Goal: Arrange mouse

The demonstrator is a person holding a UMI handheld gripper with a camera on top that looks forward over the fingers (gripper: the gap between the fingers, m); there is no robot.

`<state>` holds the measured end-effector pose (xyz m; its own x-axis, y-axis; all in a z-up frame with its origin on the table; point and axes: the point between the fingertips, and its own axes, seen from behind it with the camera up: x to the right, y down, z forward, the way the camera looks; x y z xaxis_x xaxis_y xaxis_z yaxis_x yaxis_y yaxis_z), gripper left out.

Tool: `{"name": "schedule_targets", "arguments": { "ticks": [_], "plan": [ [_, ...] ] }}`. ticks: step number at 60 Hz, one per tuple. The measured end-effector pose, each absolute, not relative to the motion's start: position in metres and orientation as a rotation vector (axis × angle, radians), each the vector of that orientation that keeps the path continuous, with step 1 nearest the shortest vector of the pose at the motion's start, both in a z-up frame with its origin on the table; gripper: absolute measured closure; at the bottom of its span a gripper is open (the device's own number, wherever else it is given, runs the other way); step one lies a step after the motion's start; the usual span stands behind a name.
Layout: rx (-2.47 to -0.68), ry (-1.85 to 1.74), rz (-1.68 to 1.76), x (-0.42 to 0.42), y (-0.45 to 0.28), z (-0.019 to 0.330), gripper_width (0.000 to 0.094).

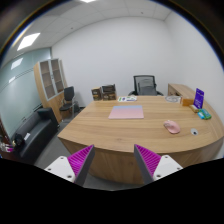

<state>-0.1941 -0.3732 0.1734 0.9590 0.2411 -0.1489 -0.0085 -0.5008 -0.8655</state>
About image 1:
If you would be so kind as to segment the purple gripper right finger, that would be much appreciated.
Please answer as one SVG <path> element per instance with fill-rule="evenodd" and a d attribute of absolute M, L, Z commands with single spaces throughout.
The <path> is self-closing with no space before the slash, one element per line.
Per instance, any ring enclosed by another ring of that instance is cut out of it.
<path fill-rule="evenodd" d="M 145 185 L 182 169 L 169 155 L 160 156 L 140 145 L 134 145 L 134 156 Z"/>

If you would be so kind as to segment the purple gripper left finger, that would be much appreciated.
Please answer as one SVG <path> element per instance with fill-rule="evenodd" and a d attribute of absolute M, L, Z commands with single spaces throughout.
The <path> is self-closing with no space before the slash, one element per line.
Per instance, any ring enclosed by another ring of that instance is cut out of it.
<path fill-rule="evenodd" d="M 94 146 L 90 145 L 68 157 L 59 156 L 45 168 L 45 171 L 82 186 L 94 156 Z"/>

